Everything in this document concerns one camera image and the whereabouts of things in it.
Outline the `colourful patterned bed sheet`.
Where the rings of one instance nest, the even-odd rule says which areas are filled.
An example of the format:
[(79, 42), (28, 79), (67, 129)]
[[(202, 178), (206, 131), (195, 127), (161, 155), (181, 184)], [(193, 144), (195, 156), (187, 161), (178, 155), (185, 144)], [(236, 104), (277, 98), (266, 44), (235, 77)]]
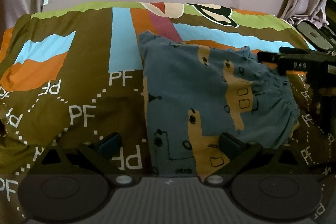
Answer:
[[(140, 34), (175, 42), (206, 42), (227, 50), (307, 48), (290, 24), (262, 12), (217, 5), (93, 2), (69, 10), (24, 15), (1, 45), (1, 223), (23, 223), (18, 186), (49, 144), (75, 148), (117, 132), (112, 159), (132, 174), (157, 174), (145, 117)], [(326, 192), (317, 221), (334, 206), (335, 139), (308, 113), (302, 73), (288, 76), (299, 109), (286, 143), (317, 167)]]

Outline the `blue car-print pants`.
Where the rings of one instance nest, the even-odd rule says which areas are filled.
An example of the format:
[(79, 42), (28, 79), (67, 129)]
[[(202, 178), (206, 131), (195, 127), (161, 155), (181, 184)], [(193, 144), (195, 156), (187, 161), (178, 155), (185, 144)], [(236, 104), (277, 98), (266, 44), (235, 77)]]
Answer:
[(225, 166), (226, 132), (244, 143), (278, 148), (299, 109), (287, 77), (257, 61), (249, 47), (139, 36), (151, 162), (161, 176), (204, 177)]

